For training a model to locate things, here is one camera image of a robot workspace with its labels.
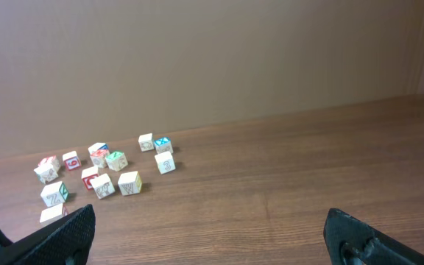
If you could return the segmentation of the red Q picture block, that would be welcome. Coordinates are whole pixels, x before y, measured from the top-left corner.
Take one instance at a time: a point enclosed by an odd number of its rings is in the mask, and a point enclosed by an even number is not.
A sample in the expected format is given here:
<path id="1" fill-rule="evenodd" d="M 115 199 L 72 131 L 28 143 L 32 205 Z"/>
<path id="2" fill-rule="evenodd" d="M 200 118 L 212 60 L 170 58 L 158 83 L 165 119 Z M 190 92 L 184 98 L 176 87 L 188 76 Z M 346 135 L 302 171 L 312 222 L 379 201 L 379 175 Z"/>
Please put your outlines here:
<path id="1" fill-rule="evenodd" d="M 93 186 L 91 185 L 92 179 L 95 179 L 99 176 L 99 168 L 97 166 L 92 166 L 82 170 L 81 180 L 87 190 L 92 190 Z"/>

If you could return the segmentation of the green E W block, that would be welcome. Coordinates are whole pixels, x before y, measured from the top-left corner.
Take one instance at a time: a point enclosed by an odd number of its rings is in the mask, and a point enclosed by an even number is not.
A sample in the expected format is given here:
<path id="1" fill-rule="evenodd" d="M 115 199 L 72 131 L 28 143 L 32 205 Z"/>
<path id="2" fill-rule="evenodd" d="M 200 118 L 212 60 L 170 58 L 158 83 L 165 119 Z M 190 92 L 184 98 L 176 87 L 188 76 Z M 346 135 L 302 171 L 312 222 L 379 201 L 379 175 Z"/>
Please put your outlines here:
<path id="1" fill-rule="evenodd" d="M 118 186 L 123 196 L 139 194 L 142 184 L 138 171 L 123 173 L 120 175 L 118 181 Z"/>

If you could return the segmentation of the red A letter block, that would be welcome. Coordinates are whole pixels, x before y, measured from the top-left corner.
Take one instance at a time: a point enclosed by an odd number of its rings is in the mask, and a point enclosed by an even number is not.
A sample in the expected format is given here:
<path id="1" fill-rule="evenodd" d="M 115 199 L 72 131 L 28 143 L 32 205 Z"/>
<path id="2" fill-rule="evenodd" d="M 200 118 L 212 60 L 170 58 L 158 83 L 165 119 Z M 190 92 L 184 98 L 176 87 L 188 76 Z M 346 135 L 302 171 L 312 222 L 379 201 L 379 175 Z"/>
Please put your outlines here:
<path id="1" fill-rule="evenodd" d="M 40 224 L 43 226 L 49 225 L 64 216 L 68 215 L 68 210 L 63 203 L 52 206 L 43 210 L 40 214 Z"/>

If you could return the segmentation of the red-sided Z block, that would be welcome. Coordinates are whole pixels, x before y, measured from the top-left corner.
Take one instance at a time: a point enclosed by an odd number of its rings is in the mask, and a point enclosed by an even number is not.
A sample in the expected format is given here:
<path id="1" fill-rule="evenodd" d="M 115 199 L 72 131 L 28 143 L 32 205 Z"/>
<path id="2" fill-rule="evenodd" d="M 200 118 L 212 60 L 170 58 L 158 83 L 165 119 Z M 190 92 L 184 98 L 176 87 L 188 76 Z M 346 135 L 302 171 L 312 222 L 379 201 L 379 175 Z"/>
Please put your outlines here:
<path id="1" fill-rule="evenodd" d="M 69 192 L 63 181 L 46 185 L 40 193 L 47 208 L 66 202 L 68 196 Z"/>

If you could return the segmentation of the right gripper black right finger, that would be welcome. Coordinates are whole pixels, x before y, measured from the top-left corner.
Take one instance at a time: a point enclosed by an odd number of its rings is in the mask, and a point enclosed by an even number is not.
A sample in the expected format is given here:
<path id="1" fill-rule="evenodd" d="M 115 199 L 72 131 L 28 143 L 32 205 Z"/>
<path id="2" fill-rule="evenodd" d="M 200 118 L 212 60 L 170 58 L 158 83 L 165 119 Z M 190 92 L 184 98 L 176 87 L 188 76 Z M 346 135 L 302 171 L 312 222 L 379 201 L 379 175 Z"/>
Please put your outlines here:
<path id="1" fill-rule="evenodd" d="M 420 252 L 338 208 L 328 211 L 323 237 L 333 265 L 424 265 Z"/>

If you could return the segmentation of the green B letter block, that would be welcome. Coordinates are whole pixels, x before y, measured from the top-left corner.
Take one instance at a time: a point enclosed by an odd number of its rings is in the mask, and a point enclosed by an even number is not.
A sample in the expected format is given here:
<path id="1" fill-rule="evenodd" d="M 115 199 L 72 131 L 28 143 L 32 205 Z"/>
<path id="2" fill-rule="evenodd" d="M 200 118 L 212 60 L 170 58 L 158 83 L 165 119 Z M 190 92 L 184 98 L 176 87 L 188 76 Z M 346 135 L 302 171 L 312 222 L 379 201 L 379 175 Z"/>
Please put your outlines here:
<path id="1" fill-rule="evenodd" d="M 93 187 L 97 197 L 103 199 L 116 192 L 115 187 L 108 174 L 102 174 L 91 180 L 91 186 Z"/>

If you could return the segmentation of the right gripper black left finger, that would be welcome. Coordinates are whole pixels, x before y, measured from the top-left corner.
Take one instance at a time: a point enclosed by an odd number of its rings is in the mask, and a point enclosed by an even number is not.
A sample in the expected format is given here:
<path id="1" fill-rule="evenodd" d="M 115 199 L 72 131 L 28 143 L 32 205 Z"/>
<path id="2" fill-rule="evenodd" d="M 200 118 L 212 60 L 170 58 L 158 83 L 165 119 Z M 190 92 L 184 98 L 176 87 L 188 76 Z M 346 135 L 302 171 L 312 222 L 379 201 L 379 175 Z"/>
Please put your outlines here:
<path id="1" fill-rule="evenodd" d="M 86 265 L 95 236 L 91 204 L 13 242 L 0 229 L 0 264 Z"/>

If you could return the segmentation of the green N letter block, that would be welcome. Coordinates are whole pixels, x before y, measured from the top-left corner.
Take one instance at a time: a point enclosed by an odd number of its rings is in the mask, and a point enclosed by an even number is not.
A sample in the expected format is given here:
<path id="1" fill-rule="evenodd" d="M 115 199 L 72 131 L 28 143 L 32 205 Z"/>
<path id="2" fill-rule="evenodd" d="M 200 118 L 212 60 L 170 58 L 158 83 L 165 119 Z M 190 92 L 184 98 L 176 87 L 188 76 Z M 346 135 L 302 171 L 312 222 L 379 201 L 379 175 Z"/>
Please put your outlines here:
<path id="1" fill-rule="evenodd" d="M 126 158 L 125 154 L 121 151 L 115 151 L 115 152 L 110 153 L 106 157 L 106 162 L 107 162 L 109 169 L 111 169 L 115 172 L 121 171 L 124 167 L 126 167 L 128 165 L 127 158 Z"/>

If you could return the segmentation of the red M letter block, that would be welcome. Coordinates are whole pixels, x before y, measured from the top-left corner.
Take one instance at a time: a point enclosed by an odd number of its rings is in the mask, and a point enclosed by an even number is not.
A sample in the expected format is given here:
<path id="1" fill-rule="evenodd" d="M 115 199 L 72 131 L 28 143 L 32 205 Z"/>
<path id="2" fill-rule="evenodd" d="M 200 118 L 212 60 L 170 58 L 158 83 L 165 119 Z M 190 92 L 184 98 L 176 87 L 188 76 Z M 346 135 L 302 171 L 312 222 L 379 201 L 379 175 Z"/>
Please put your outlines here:
<path id="1" fill-rule="evenodd" d="M 108 149 L 98 149 L 92 154 L 90 154 L 91 161 L 93 165 L 99 168 L 107 167 L 106 157 L 110 154 Z"/>

